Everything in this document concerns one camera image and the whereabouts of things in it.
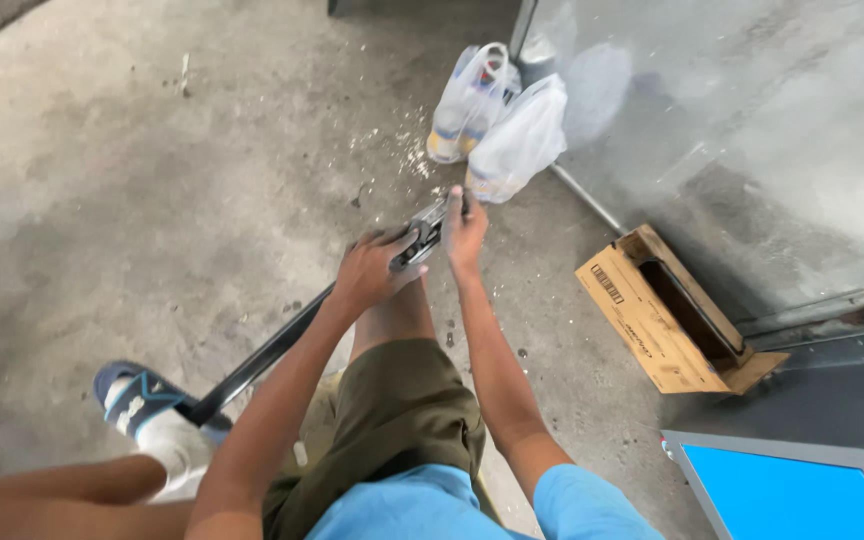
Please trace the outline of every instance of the finger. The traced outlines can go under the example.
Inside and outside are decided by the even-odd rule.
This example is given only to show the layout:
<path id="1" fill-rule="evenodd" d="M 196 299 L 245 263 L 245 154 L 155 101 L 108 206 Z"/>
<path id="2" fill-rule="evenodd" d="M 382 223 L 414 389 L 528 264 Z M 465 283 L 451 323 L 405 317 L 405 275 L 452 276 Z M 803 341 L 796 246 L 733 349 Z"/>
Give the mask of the finger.
<path id="1" fill-rule="evenodd" d="M 429 267 L 425 264 L 410 264 L 391 275 L 391 283 L 396 292 L 425 276 Z"/>
<path id="2" fill-rule="evenodd" d="M 402 238 L 402 235 L 405 235 L 405 231 L 409 228 L 409 224 L 400 225 L 398 227 L 389 230 L 385 234 L 379 236 L 374 242 L 372 242 L 376 246 L 387 246 L 398 239 Z"/>
<path id="3" fill-rule="evenodd" d="M 448 190 L 448 200 L 445 202 L 445 227 L 450 231 L 462 228 L 462 186 L 453 185 Z"/>
<path id="4" fill-rule="evenodd" d="M 465 215 L 462 216 L 465 218 L 466 223 L 472 223 L 482 219 L 487 219 L 486 209 L 482 207 L 482 202 L 479 202 L 478 198 L 476 198 L 475 195 L 473 195 L 472 193 L 466 193 L 464 201 L 468 205 L 468 212 L 466 212 Z"/>
<path id="5" fill-rule="evenodd" d="M 396 255 L 404 252 L 409 249 L 409 246 L 416 243 L 416 240 L 419 239 L 419 230 L 417 228 L 413 228 L 409 230 L 409 232 L 402 236 L 402 238 L 395 240 L 386 246 L 386 253 L 389 256 L 389 260 L 391 260 Z"/>
<path id="6" fill-rule="evenodd" d="M 368 244 L 369 242 L 371 242 L 371 241 L 373 241 L 376 238 L 381 237 L 381 236 L 382 236 L 382 229 L 381 228 L 374 228 L 372 230 L 368 230 L 368 231 L 366 231 L 365 234 L 362 235 L 361 238 L 359 238 L 359 244 L 364 246 L 364 245 Z"/>

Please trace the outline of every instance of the hand tool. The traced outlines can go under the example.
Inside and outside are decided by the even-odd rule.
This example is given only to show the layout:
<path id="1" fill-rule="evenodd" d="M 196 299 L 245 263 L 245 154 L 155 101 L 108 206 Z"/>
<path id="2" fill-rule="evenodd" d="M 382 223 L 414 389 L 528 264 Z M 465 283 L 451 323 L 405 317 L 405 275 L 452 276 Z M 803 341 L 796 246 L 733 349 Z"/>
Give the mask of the hand tool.
<path id="1" fill-rule="evenodd" d="M 432 248 L 442 240 L 442 225 L 446 219 L 448 208 L 445 198 L 426 206 L 409 220 L 404 234 L 418 229 L 418 239 L 402 251 L 389 263 L 392 271 L 399 271 L 410 264 L 425 261 L 432 253 Z M 462 213 L 468 212 L 468 204 L 462 201 Z M 299 338 L 306 333 L 312 319 L 315 318 L 323 300 L 330 295 L 335 287 L 335 281 L 321 291 L 315 299 L 309 301 L 305 308 L 295 314 L 291 321 L 282 326 L 268 341 L 253 352 L 239 367 L 235 368 L 224 380 L 205 395 L 188 414 L 188 419 L 201 426 L 235 399 L 243 390 L 254 382 L 265 370 L 272 367 Z"/>

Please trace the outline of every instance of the blue t-shirt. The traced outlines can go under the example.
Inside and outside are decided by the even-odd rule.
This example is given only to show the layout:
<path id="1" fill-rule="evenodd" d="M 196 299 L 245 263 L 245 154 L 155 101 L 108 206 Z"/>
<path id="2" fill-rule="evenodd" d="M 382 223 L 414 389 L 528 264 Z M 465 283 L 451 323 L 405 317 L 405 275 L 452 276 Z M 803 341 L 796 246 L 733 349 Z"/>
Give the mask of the blue t-shirt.
<path id="1" fill-rule="evenodd" d="M 618 487 L 575 465 L 546 471 L 532 499 L 548 540 L 662 539 Z M 468 472 L 449 465 L 422 465 L 378 482 L 356 484 L 332 503 L 306 538 L 531 537 L 502 528 L 479 511 Z"/>

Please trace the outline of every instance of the foot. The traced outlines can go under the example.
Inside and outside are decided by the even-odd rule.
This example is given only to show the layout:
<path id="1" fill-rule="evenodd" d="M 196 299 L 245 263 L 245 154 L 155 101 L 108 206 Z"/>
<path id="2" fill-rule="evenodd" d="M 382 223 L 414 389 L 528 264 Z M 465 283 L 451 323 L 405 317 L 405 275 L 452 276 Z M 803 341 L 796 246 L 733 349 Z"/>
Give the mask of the foot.
<path id="1" fill-rule="evenodd" d="M 96 397 L 105 408 L 105 421 L 134 439 L 138 454 L 165 469 L 166 482 L 159 495 L 206 473 L 217 445 L 175 410 L 186 397 L 180 390 L 149 371 L 120 375 L 102 390 Z"/>

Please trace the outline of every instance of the person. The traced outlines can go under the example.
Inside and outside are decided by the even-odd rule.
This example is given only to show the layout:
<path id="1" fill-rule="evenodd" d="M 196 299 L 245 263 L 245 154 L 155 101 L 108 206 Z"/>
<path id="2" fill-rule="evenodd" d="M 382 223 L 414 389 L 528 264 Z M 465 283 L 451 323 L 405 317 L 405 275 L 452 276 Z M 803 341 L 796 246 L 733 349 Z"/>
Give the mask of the person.
<path id="1" fill-rule="evenodd" d="M 370 232 L 348 248 L 332 294 L 217 450 L 178 412 L 186 397 L 167 381 L 106 370 L 97 395 L 138 453 L 0 479 L 0 538 L 527 538 L 479 511 L 473 478 L 486 427 L 546 538 L 661 538 L 550 435 L 493 314 L 478 266 L 488 218 L 467 199 L 463 214 L 462 188 L 450 190 L 443 244 L 475 395 L 436 341 L 419 279 L 426 266 L 389 270 L 417 233 Z M 353 324 L 332 446 L 311 472 L 283 478 L 306 407 Z M 202 472 L 194 501 L 142 504 Z"/>

